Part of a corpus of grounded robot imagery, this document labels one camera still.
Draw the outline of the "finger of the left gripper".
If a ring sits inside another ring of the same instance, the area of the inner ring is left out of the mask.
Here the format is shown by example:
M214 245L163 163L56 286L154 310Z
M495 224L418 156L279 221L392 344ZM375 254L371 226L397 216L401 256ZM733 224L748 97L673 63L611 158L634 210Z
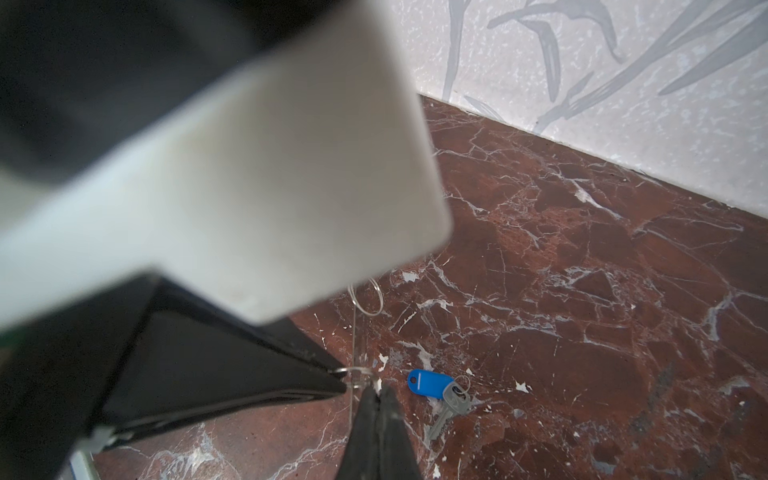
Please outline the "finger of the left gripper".
M342 364L287 317L254 326L159 278L93 288L118 327L115 369L89 427L116 447L248 408L346 393Z

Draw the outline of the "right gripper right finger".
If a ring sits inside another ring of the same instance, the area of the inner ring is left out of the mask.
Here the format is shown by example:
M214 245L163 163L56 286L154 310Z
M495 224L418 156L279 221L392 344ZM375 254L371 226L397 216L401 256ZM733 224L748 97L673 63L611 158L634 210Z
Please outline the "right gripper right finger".
M379 392L379 478L423 479L396 391L389 385Z

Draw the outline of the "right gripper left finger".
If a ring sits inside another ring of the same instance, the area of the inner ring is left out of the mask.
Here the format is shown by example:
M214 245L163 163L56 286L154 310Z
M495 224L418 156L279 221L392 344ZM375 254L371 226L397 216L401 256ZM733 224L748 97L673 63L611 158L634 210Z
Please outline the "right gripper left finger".
M369 386L360 398L336 480L379 478L379 410L379 395L373 386Z

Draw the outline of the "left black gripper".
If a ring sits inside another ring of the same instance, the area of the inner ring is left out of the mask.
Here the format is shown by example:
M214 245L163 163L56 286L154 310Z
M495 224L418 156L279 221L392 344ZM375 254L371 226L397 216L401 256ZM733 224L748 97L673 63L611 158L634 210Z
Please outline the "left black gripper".
M11 330L1 342L1 476L53 479L95 424L159 277L135 277Z

